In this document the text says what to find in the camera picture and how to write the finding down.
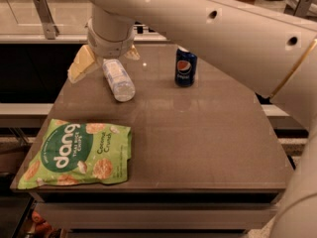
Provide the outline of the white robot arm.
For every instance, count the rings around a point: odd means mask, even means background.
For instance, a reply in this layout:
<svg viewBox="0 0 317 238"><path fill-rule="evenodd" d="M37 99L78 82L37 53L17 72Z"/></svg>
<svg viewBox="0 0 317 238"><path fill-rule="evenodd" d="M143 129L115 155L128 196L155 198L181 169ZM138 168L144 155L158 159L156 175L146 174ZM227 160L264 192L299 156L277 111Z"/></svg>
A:
<svg viewBox="0 0 317 238"><path fill-rule="evenodd" d="M317 238L317 24L235 0L89 0L88 44L119 57L143 23L285 111L308 133L270 238Z"/></svg>

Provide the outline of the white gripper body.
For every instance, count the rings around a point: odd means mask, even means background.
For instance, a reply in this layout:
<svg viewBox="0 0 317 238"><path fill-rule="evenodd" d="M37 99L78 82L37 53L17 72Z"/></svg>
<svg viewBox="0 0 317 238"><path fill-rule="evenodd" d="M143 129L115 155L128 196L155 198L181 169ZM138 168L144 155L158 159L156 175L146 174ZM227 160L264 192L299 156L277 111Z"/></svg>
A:
<svg viewBox="0 0 317 238"><path fill-rule="evenodd" d="M87 41L95 54L104 59L124 55L134 42L134 21L128 18L91 18Z"/></svg>

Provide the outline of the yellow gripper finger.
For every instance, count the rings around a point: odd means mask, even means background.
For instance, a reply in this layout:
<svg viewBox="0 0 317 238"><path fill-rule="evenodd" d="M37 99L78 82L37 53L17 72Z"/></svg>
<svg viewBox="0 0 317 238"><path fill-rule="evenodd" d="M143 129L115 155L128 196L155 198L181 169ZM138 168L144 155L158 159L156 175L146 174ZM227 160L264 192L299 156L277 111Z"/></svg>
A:
<svg viewBox="0 0 317 238"><path fill-rule="evenodd" d="M137 48L134 45L129 47L124 47L124 57L128 60L139 60L140 55L137 51Z"/></svg>
<svg viewBox="0 0 317 238"><path fill-rule="evenodd" d="M67 76L71 83L77 83L88 73L99 67L95 53L88 45L83 45L70 65Z"/></svg>

